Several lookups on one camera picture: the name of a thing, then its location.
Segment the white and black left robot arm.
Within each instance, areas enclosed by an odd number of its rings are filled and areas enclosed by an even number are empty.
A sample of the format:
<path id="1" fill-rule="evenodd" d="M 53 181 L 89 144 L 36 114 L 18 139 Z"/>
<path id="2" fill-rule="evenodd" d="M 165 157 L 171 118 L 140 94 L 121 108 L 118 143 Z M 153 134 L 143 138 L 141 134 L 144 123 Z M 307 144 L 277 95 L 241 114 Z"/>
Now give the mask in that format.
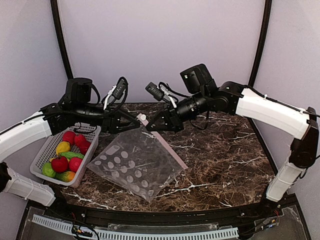
<path id="1" fill-rule="evenodd" d="M 7 166 L 5 159 L 20 149 L 61 133 L 76 123 L 100 127 L 104 133 L 117 134 L 140 127 L 136 118 L 122 109 L 129 84 L 120 77 L 104 99 L 91 103 L 91 91 L 96 91 L 91 79 L 72 78 L 67 81 L 65 94 L 57 103 L 42 107 L 27 119 L 0 133 L 0 190 L 51 206 L 58 196 L 50 186 L 20 175 Z"/>

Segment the clear zip top bag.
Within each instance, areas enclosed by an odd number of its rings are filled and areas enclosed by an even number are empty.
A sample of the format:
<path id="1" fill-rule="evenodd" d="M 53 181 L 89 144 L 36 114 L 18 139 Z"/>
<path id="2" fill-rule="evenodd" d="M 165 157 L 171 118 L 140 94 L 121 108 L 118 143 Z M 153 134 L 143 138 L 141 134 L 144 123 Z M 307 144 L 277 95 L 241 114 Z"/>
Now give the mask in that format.
<path id="1" fill-rule="evenodd" d="M 120 133 L 86 167 L 101 178 L 151 202 L 188 167 L 156 131 L 147 131 L 146 115 L 139 128 Z"/>

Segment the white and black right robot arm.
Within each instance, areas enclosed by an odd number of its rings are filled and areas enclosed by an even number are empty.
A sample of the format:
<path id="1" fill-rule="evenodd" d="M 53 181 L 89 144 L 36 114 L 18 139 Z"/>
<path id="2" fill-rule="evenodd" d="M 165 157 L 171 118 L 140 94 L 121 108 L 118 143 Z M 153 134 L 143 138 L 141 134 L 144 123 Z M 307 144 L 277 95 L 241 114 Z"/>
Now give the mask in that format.
<path id="1" fill-rule="evenodd" d="M 182 71 L 180 76 L 191 95 L 167 104 L 149 120 L 148 131 L 177 133 L 184 129 L 184 122 L 202 113 L 223 112 L 258 120 L 290 134 L 290 155 L 266 189 L 266 199 L 273 202 L 280 201 L 318 159 L 319 115 L 313 108 L 294 107 L 232 81 L 217 86 L 203 63 Z"/>

